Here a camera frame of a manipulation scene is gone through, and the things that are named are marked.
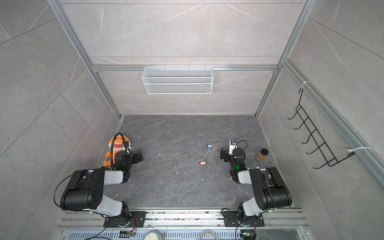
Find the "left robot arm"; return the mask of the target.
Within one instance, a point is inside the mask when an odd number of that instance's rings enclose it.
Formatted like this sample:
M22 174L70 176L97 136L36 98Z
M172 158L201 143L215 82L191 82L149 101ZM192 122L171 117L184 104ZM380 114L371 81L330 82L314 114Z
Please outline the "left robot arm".
M114 169L105 167L92 170L77 170L69 176L59 207L64 211L92 212L108 219L130 221L132 218L128 205L104 194L104 187L126 183L131 175L133 164L143 160L142 153L129 154L125 151L115 153Z

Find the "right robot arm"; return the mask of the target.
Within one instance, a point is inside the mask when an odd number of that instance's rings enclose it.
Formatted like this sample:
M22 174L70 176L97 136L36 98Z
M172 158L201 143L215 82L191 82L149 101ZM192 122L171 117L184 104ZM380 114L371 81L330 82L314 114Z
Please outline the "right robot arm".
M230 175L233 181L237 184L251 185L253 189L254 196L240 203L237 208L240 222L248 221L265 211L289 207L292 204L292 195L277 168L247 168L246 153L240 148L221 149L220 159L230 163Z

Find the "orange shark plush toy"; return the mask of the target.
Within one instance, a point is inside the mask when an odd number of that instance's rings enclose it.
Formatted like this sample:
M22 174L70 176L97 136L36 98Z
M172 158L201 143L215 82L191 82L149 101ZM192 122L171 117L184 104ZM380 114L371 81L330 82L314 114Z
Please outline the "orange shark plush toy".
M124 139L125 141L130 141L128 137L124 136ZM117 136L117 138L115 139L114 141L114 144L113 144L113 160L111 161L111 151L110 151L110 147L112 146L112 142L113 142L113 139L110 139L109 143L108 143L108 147L109 147L109 150L107 151L106 153L106 158L104 159L103 161L103 167L105 168L109 168L111 169L111 163L115 163L114 162L114 157L115 157L115 154L119 151L125 151L123 149L123 139L121 137L121 135Z

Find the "brown spice bottle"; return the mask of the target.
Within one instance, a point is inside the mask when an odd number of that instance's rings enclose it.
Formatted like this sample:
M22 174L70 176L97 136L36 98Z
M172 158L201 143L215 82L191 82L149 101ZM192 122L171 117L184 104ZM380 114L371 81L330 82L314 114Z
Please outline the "brown spice bottle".
M268 149L261 149L260 150L260 153L258 154L258 156L256 157L256 160L260 163L262 163L264 161L264 159L268 156L269 154L269 151Z

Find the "round gauge dial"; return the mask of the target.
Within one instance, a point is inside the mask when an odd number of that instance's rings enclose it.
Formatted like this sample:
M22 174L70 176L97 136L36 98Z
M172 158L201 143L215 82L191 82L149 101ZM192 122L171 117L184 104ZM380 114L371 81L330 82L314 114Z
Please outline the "round gauge dial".
M147 232L143 238L143 240L162 240L162 235L159 231L153 230L150 232Z

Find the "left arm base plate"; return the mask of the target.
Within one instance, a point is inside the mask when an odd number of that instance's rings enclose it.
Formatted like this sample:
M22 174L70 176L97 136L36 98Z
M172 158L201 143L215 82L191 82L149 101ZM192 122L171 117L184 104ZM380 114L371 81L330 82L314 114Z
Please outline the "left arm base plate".
M104 228L142 228L145 223L147 212L134 211L130 212L127 216L121 214L116 217L106 217L103 227Z

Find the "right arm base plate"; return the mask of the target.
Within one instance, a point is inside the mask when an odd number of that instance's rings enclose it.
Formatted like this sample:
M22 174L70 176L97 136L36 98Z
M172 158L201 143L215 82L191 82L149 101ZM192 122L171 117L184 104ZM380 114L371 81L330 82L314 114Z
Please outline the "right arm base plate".
M265 222L262 215L252 217L241 216L237 211L223 209L221 215L224 218L225 227L264 227Z

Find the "aluminium rail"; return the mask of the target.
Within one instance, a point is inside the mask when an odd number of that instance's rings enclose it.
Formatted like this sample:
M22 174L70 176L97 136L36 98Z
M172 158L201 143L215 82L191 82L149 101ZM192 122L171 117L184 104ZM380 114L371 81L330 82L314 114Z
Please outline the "aluminium rail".
M132 210L128 229L192 230L192 229L308 229L301 209L277 209L248 220L239 220L234 210L220 209L149 209ZM58 220L59 230L120 230L116 223L87 212L65 212Z

